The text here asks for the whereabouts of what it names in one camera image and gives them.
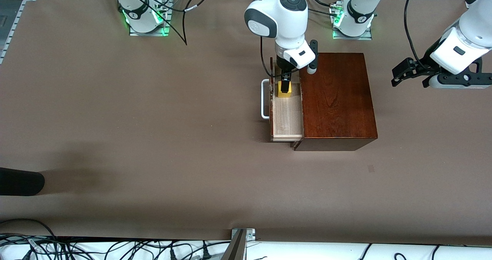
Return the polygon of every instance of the black cylinder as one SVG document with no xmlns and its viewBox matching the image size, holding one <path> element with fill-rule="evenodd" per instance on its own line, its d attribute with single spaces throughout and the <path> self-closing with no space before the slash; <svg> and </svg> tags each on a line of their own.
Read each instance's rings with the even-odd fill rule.
<svg viewBox="0 0 492 260">
<path fill-rule="evenodd" d="M 0 167 L 0 195 L 36 195 L 44 187 L 44 176 L 34 171 Z"/>
</svg>

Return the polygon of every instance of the brown table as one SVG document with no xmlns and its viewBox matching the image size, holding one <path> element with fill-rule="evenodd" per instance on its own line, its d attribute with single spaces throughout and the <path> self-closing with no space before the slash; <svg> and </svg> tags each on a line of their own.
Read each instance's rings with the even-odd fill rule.
<svg viewBox="0 0 492 260">
<path fill-rule="evenodd" d="M 250 1 L 189 12 L 189 46 L 173 33 L 129 37 L 114 0 L 29 2 L 0 66 L 0 164 L 51 170 L 50 188 L 2 197 L 1 218 L 58 235 L 217 239 L 253 227 L 263 240 L 492 244 L 492 89 L 393 88 L 391 69 L 411 55 L 402 0 L 381 1 L 372 41 L 332 40 L 310 13 L 306 38 L 321 52 L 364 53 L 379 139 L 355 152 L 270 143 Z M 413 0 L 420 55 L 464 11 Z M 492 54 L 484 63 L 492 71 Z M 46 234 L 11 226 L 1 231 Z"/>
</svg>

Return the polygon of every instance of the yellow block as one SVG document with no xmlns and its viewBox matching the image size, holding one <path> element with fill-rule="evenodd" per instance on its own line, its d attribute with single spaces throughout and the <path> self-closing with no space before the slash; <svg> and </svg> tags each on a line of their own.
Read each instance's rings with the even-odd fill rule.
<svg viewBox="0 0 492 260">
<path fill-rule="evenodd" d="M 278 81 L 278 94 L 277 97 L 279 98 L 290 98 L 290 94 L 292 94 L 292 83 L 289 81 L 289 92 L 282 93 L 281 91 L 281 86 L 282 86 L 282 81 Z"/>
</svg>

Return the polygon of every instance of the wooden box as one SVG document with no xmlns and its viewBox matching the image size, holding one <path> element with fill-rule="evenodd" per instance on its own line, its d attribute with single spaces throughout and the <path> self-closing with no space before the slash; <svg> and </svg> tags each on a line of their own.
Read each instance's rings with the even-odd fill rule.
<svg viewBox="0 0 492 260">
<path fill-rule="evenodd" d="M 297 151 L 354 151 L 377 139 L 362 53 L 320 53 L 318 70 L 292 76 L 292 95 L 278 98 L 270 81 L 272 141 Z"/>
</svg>

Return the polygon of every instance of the white drawer handle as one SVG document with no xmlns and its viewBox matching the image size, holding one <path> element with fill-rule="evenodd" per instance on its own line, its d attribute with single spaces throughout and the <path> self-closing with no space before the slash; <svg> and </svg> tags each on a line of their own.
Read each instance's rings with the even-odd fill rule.
<svg viewBox="0 0 492 260">
<path fill-rule="evenodd" d="M 269 79 L 264 79 L 261 81 L 261 117 L 265 120 L 269 120 L 270 116 L 265 116 L 265 89 L 263 88 L 264 83 L 269 83 Z"/>
</svg>

